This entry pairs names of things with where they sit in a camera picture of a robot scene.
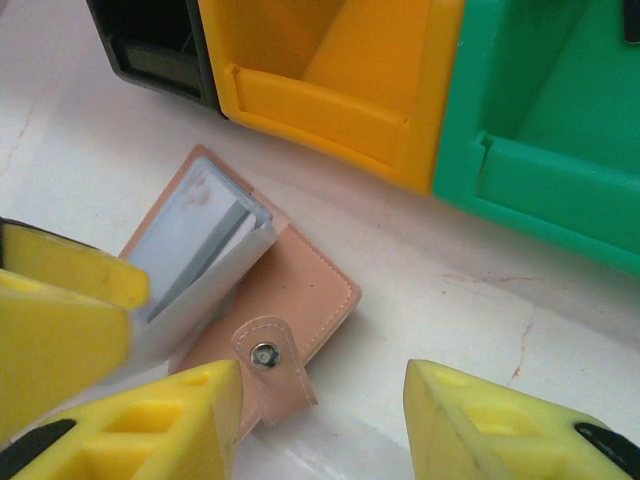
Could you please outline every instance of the wallet snap button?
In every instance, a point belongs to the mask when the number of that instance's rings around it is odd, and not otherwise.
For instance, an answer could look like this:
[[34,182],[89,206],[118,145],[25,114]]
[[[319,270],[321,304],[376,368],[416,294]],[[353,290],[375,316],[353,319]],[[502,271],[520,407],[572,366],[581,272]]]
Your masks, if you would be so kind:
[[251,350],[251,363],[260,370],[277,367],[280,358],[280,349],[272,343],[259,343]]

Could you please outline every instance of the white floor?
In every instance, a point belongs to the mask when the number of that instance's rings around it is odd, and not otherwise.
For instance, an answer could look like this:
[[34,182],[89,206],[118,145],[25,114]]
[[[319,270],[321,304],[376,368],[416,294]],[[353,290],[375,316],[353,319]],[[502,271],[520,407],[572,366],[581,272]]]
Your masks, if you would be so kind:
[[364,291],[309,366],[321,405],[258,428],[235,478],[412,478],[410,358],[585,411],[640,443],[638,280],[129,85],[83,0],[11,0],[0,16],[0,216],[118,253],[196,143]]

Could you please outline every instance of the plastic bin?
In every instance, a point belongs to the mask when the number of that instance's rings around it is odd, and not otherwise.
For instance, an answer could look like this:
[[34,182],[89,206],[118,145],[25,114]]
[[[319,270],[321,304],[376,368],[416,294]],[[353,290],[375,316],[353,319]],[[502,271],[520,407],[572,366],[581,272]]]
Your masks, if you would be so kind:
[[463,0],[200,0],[223,112],[431,190]]
[[197,0],[87,0],[114,72],[220,111]]
[[619,1],[468,0],[434,193],[640,274],[638,78]]

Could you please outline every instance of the wallet flap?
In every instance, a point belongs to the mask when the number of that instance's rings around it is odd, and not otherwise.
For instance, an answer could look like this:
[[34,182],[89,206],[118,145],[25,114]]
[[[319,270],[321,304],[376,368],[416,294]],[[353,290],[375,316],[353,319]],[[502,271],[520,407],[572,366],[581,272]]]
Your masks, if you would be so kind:
[[285,321],[272,316],[255,318],[236,330],[231,344],[254,379],[265,424],[274,425],[317,405],[293,332]]

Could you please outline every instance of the yellow plastic bin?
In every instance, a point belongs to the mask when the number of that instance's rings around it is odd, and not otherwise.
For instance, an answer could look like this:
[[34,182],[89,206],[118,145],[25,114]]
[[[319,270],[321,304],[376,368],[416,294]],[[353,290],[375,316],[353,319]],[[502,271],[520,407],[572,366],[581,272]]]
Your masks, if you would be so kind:
[[431,191],[464,0],[199,0],[222,111]]

